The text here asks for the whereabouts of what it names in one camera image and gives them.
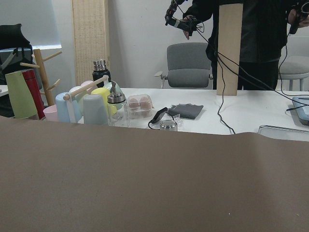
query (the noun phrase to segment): red object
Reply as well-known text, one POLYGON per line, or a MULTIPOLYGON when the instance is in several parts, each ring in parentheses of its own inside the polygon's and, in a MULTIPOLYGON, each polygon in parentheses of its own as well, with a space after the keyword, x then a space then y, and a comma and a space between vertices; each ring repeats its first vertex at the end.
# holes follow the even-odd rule
POLYGON ((39 118, 41 119, 45 117, 45 114, 43 113, 44 104, 41 98, 37 80, 35 79, 35 73, 33 70, 28 70, 28 71, 23 72, 23 76, 30 90, 30 93, 33 97, 35 107, 37 108, 37 111, 38 111, 39 118))

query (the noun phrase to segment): person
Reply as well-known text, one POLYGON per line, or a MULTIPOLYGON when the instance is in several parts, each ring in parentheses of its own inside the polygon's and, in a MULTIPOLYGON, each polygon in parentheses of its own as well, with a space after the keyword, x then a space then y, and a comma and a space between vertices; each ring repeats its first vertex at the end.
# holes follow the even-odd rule
MULTIPOLYGON (((295 5, 296 0, 243 1, 239 65, 272 89, 277 86, 281 50, 287 43, 287 23, 292 24, 296 19, 295 5)), ((219 0, 193 0, 192 6, 183 14, 183 19, 193 16, 203 22, 213 16, 213 29, 206 54, 211 60, 213 89, 216 89, 217 55, 214 49, 218 47, 219 0)), ((308 25, 309 17, 302 19, 298 27, 308 25)), ((184 34, 189 39, 189 33, 184 31, 184 34)), ((239 69, 239 75, 254 85, 238 78, 238 89, 269 90, 242 69, 239 69)))

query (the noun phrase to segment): chair seat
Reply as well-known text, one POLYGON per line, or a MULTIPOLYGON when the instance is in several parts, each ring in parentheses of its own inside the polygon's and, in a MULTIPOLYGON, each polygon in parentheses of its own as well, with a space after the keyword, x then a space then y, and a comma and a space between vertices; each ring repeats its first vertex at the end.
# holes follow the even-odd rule
POLYGON ((293 62, 284 62, 280 67, 280 74, 283 80, 303 79, 309 76, 309 66, 293 62))
POLYGON ((177 69, 169 70, 168 82, 171 87, 201 88, 208 86, 209 70, 177 69))

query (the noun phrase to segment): black jacket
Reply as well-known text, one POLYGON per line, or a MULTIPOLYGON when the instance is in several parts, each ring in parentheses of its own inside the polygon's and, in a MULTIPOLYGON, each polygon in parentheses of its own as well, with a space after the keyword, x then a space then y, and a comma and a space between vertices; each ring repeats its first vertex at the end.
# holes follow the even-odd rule
MULTIPOLYGON (((281 56, 287 42, 287 16, 296 0, 258 0, 257 5, 257 54, 258 61, 272 60, 281 56)), ((219 27, 219 0, 193 0, 183 17, 193 15, 206 21, 213 16, 213 29, 206 49, 207 57, 216 61, 213 47, 217 49, 219 27)))

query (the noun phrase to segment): black thermos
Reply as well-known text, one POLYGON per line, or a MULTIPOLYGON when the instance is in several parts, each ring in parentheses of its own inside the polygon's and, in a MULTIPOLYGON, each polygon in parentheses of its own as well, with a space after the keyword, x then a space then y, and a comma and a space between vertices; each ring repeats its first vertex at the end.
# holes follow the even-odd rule
MULTIPOLYGON (((96 81, 103 77, 104 75, 108 75, 108 82, 111 82, 111 73, 110 71, 106 68, 106 62, 103 59, 95 60, 93 61, 93 73, 92 73, 92 78, 93 81, 96 81)), ((98 83, 97 84, 98 88, 104 87, 104 82, 98 83)))

